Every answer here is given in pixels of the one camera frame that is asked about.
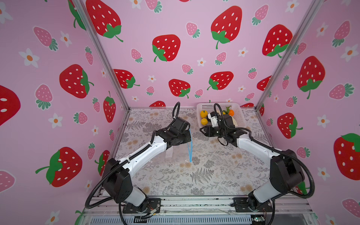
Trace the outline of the clear zip top bag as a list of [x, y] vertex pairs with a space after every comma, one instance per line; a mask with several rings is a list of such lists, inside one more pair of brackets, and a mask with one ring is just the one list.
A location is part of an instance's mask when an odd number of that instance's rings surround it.
[[172, 146], [165, 151], [165, 161], [193, 163], [193, 140], [191, 129], [185, 132], [185, 143]]

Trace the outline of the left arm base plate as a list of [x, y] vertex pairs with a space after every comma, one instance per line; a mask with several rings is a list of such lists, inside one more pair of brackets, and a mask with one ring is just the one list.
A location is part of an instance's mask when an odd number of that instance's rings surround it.
[[161, 198], [146, 198], [139, 206], [131, 203], [123, 205], [122, 213], [136, 214], [136, 213], [159, 213], [161, 208]]

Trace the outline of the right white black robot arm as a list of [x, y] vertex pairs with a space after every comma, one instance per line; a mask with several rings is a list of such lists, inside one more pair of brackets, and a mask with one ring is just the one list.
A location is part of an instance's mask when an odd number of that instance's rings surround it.
[[227, 114], [211, 112], [206, 119], [211, 124], [200, 129], [205, 136], [223, 138], [228, 144], [250, 152], [270, 167], [269, 179], [248, 195], [247, 204], [252, 211], [258, 211], [264, 203], [286, 194], [304, 199], [314, 195], [314, 178], [294, 151], [281, 151], [256, 140], [250, 129], [234, 126]]

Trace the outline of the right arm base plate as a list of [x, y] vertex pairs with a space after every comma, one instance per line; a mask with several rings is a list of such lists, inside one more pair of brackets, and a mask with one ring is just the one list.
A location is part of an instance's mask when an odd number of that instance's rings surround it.
[[235, 197], [230, 204], [236, 212], [272, 212], [270, 201], [259, 203], [256, 199], [248, 197]]

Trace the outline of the white plastic basket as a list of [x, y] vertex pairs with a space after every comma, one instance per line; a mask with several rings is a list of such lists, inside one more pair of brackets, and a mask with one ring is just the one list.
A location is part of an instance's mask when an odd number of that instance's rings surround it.
[[[197, 112], [197, 121], [198, 121], [198, 125], [199, 128], [204, 127], [204, 125], [201, 123], [202, 117], [200, 115], [201, 111], [207, 111], [208, 113], [213, 112], [214, 111], [214, 104], [215, 103], [199, 103], [196, 106], [196, 112]], [[236, 127], [246, 127], [246, 120], [244, 117], [244, 114], [242, 112], [242, 109], [240, 108], [240, 106], [237, 103], [229, 103], [229, 102], [221, 102], [219, 103], [220, 107], [223, 110], [226, 110], [227, 107], [229, 109], [232, 109], [234, 111], [234, 120], [236, 121]]]

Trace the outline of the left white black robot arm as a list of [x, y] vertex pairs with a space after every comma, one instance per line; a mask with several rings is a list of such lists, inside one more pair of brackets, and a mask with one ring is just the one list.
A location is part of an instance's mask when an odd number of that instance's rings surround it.
[[[149, 204], [148, 196], [138, 187], [134, 187], [132, 178], [149, 161], [173, 146], [191, 142], [190, 123], [178, 117], [165, 128], [154, 130], [151, 140], [132, 154], [120, 160], [111, 158], [105, 165], [100, 182], [94, 187], [85, 201], [85, 208], [92, 209], [107, 201], [118, 204], [130, 203], [137, 211], [144, 212]], [[108, 198], [91, 203], [99, 188], [104, 188]]]

